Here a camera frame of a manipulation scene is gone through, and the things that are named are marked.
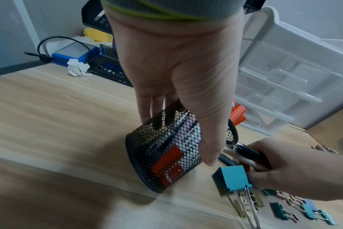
yellow package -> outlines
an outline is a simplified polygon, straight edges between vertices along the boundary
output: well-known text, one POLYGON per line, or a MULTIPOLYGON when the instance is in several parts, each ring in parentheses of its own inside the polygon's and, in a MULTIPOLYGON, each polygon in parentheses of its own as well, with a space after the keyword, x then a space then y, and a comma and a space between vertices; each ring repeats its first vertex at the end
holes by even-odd
POLYGON ((112 35, 93 28, 84 29, 85 37, 91 37, 95 42, 112 43, 112 35))

black mesh pen holder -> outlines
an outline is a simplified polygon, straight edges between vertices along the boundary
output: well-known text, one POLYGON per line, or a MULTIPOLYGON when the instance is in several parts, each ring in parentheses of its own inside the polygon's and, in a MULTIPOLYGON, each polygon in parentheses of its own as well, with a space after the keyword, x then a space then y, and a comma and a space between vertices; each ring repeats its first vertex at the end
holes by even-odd
MULTIPOLYGON (((238 134, 231 121, 226 144, 235 145, 238 134)), ((126 136, 131 164, 151 190, 162 193, 202 161, 198 153, 201 131, 195 116, 180 101, 126 136)))

wooden tabletop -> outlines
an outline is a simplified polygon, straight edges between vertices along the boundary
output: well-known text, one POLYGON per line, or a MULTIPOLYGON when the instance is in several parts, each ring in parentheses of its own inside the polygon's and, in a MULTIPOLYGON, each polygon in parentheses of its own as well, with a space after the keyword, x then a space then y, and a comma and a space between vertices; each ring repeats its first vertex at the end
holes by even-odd
MULTIPOLYGON (((0 228, 249 228, 231 204, 235 196, 211 178, 220 162, 197 166, 161 195, 150 191, 124 145, 140 125, 131 87, 72 77, 54 64, 0 76, 0 228)), ((237 129, 244 144, 265 137, 237 129)), ((291 126, 276 138, 317 144, 291 126)), ((276 219, 266 206, 258 212, 262 228, 331 228, 281 204, 300 224, 276 219)), ((343 228, 343 201, 316 204, 343 228)))

gray sleeve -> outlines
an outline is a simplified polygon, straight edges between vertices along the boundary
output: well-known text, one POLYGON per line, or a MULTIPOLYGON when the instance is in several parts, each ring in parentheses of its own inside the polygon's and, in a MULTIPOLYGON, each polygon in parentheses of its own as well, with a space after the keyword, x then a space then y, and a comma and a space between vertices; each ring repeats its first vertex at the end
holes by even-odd
POLYGON ((103 0, 111 8, 139 17, 165 20, 212 20, 240 10, 246 0, 103 0))

pen holder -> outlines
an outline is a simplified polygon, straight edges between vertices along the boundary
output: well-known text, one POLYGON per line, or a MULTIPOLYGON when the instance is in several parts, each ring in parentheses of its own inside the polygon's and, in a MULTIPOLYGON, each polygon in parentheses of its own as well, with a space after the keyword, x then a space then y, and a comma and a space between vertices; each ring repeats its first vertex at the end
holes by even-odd
MULTIPOLYGON (((226 144, 238 134, 231 121, 226 144)), ((152 191, 162 193, 202 161, 198 153, 201 131, 195 116, 179 100, 126 136, 126 150, 136 173, 152 191)))

